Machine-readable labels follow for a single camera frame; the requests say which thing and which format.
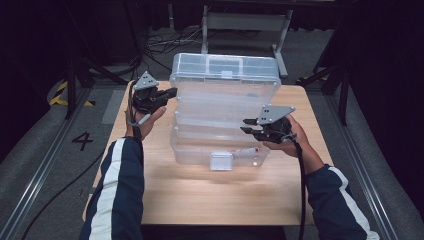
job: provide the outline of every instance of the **plastic storage container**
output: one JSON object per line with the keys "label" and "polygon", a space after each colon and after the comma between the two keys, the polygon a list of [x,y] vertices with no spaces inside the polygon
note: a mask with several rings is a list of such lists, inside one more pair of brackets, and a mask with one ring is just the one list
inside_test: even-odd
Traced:
{"label": "plastic storage container", "polygon": [[178,163],[213,170],[263,163],[269,149],[240,127],[281,86],[274,58],[180,53],[170,83],[178,88],[171,134]]}

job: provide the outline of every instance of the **black cable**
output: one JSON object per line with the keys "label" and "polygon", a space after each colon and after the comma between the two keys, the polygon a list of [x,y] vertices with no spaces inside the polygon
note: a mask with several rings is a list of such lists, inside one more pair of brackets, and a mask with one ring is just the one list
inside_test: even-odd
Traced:
{"label": "black cable", "polygon": [[294,146],[296,147],[297,157],[299,160],[300,166],[300,188],[301,188],[301,198],[302,198],[302,210],[300,218],[300,229],[299,229],[299,240],[303,239],[303,234],[305,232],[305,215],[306,215],[306,183],[305,183],[305,165],[303,163],[302,148],[296,140],[292,139]]}
{"label": "black cable", "polygon": [[41,208],[41,210],[37,213],[37,215],[35,215],[35,217],[29,223],[28,227],[25,229],[24,234],[22,235],[22,238],[21,238],[22,240],[24,240],[26,238],[26,236],[27,236],[29,230],[31,229],[32,225],[35,223],[35,221],[38,219],[38,217],[40,217],[41,213],[43,213],[43,211],[50,205],[50,203],[52,203],[53,200],[55,200],[63,191],[65,191],[69,186],[74,184],[80,177],[82,177],[82,175],[84,175],[88,170],[90,170],[90,168],[103,156],[103,153],[104,153],[104,150],[100,153],[100,155],[92,163],[90,163],[90,165],[88,165],[88,167],[82,173],[80,173],[74,180],[72,180],[64,188],[62,188],[58,193],[56,193],[52,198],[50,198],[50,200],[43,206],[43,208]]}

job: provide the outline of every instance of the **jacket sleeve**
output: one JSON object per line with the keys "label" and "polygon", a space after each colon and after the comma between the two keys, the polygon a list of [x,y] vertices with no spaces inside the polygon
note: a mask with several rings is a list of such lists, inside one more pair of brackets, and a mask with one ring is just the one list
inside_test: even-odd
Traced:
{"label": "jacket sleeve", "polygon": [[370,231],[339,169],[325,165],[306,176],[306,186],[320,239],[380,239]]}
{"label": "jacket sleeve", "polygon": [[142,239],[143,149],[131,137],[113,142],[88,204],[80,239]]}

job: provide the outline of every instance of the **metal stand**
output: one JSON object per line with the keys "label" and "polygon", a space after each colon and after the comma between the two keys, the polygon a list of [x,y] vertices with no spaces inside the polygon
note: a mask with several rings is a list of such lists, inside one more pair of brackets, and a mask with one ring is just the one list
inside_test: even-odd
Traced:
{"label": "metal stand", "polygon": [[290,24],[293,11],[287,11],[286,15],[258,15],[258,14],[231,14],[213,13],[208,11],[208,6],[203,8],[202,22],[202,54],[208,53],[208,29],[242,29],[279,31],[280,38],[278,44],[272,45],[275,59],[278,63],[278,70],[282,78],[287,78],[287,69],[284,65],[281,48],[286,38],[287,29]]}

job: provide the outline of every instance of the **white stripe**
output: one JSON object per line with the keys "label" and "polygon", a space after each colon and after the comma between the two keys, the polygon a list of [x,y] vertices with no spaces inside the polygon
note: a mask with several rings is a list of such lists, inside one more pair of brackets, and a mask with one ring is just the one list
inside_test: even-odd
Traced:
{"label": "white stripe", "polygon": [[112,239],[112,206],[118,187],[124,141],[125,139],[117,140],[113,148],[112,162],[106,171],[103,190],[97,202],[97,212],[91,222],[90,239]]}
{"label": "white stripe", "polygon": [[342,186],[339,188],[342,196],[344,197],[347,206],[349,207],[350,211],[352,212],[353,216],[355,217],[356,222],[364,229],[364,231],[367,233],[367,239],[380,239],[380,236],[376,232],[373,232],[370,230],[370,224],[368,222],[368,219],[365,217],[365,215],[361,212],[358,205],[356,205],[355,200],[349,195],[349,193],[346,192],[346,187],[348,184],[347,178],[343,175],[343,173],[335,168],[335,167],[329,167],[328,170],[333,171],[334,173],[339,176],[340,180],[342,180]]}

